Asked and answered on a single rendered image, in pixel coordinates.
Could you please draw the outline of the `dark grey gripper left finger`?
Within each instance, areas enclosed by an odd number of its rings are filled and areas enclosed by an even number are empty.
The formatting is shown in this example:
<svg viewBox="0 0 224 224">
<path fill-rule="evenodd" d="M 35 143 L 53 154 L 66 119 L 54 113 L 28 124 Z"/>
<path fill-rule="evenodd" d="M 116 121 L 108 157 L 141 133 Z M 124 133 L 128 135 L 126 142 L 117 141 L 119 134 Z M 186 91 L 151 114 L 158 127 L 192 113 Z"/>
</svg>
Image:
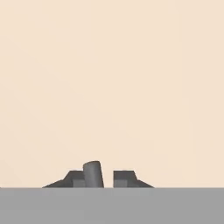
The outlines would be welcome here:
<svg viewBox="0 0 224 224">
<path fill-rule="evenodd" d="M 45 188 L 72 188 L 72 187 L 85 187 L 85 179 L 83 171 L 69 171 L 68 174 L 61 180 L 58 180 L 50 185 L 46 185 Z"/>
</svg>

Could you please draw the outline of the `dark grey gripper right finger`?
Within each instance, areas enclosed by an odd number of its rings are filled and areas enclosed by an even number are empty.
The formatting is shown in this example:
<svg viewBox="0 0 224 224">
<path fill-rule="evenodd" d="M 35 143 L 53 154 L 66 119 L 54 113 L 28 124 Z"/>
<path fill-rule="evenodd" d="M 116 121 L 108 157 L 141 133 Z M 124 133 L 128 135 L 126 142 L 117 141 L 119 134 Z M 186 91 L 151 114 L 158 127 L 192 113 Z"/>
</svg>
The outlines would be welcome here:
<svg viewBox="0 0 224 224">
<path fill-rule="evenodd" d="M 137 178 L 137 175 L 134 171 L 114 171 L 114 188 L 140 188 L 147 187 L 152 188 L 152 185 L 149 185 L 142 180 Z"/>
</svg>

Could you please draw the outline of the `grey cylinder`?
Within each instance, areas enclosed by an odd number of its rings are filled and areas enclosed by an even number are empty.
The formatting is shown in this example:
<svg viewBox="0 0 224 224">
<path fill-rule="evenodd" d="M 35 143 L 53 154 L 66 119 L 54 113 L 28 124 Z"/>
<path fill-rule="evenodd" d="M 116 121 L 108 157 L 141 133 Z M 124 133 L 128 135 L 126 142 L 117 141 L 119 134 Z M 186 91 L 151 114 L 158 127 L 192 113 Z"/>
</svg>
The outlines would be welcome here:
<svg viewBox="0 0 224 224">
<path fill-rule="evenodd" d="M 86 187 L 103 188 L 102 167 L 99 161 L 90 161 L 83 165 Z"/>
</svg>

